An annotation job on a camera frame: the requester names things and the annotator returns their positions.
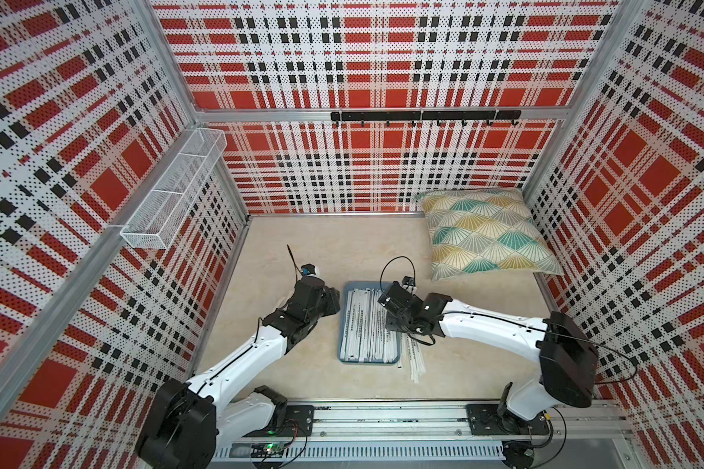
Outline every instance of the beige floor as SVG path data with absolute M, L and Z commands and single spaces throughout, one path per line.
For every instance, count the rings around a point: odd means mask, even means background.
M 341 291 L 347 281 L 377 280 L 399 255 L 417 268 L 417 295 L 432 291 L 468 304 L 523 316 L 547 317 L 535 277 L 501 271 L 430 281 L 431 246 L 424 218 L 254 218 L 234 276 L 199 364 L 205 370 L 250 337 L 259 316 L 274 311 L 294 285 L 289 244 L 298 265 L 312 263 L 327 285 Z M 386 269 L 384 279 L 411 275 L 407 260 Z M 457 338 L 437 338 L 423 347 L 427 373 L 415 384 L 409 369 L 339 362 L 339 316 L 325 317 L 303 342 L 258 374 L 240 396 L 267 385 L 289 398 L 497 399 L 509 381 L 530 376 L 533 366 L 496 347 Z

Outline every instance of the perforated panel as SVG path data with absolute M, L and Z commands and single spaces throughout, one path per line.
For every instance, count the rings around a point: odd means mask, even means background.
M 248 210 L 417 210 L 434 189 L 522 187 L 555 121 L 216 124 Z
M 531 208 L 561 309 L 639 363 L 601 392 L 652 464 L 704 467 L 704 2 L 647 1 L 613 64 Z
M 0 361 L 184 126 L 127 2 L 0 2 Z
M 154 0 L 202 109 L 565 105 L 618 2 Z
M 1 468 L 140 462 L 151 399 L 187 378 L 241 226 L 210 175 L 172 248 L 120 251 L 0 422 Z

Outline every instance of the mounting plate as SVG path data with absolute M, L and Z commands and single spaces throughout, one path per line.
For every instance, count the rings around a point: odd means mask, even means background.
M 516 435 L 502 431 L 497 425 L 495 417 L 497 412 L 497 404 L 469 404 L 467 408 L 467 421 L 472 435 L 476 436 L 492 436 L 492 435 Z M 526 426 L 519 427 L 519 435 L 548 435 L 547 422 L 544 420 L 542 413 L 538 414 L 534 419 L 527 422 Z
M 305 435 L 310 436 L 312 433 L 314 413 L 315 407 L 312 405 L 287 406 L 287 415 L 285 419 L 294 419 L 298 425 L 300 425 L 301 430 L 297 432 L 298 438 L 304 437 Z M 268 431 L 256 430 L 248 433 L 246 437 L 291 437 L 294 434 L 294 427 L 287 425 L 278 433 L 270 434 Z

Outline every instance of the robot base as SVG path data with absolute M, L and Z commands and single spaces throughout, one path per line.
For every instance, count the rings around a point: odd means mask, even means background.
M 310 436 L 313 431 L 313 415 L 315 407 L 312 405 L 288 405 L 284 419 L 293 419 L 300 426 L 300 431 L 297 437 L 301 438 L 304 435 Z M 295 434 L 294 427 L 290 424 L 283 426 L 281 431 L 275 431 L 276 428 L 262 428 L 261 430 L 251 431 L 246 437 L 291 437 Z
M 499 417 L 498 404 L 469 404 L 466 407 L 472 435 L 548 435 L 550 433 L 542 412 L 529 422 L 524 422 L 510 415 Z

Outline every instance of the throw pillow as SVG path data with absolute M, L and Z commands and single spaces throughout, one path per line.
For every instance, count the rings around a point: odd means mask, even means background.
M 433 281 L 497 269 L 562 275 L 518 189 L 417 195 L 433 243 Z

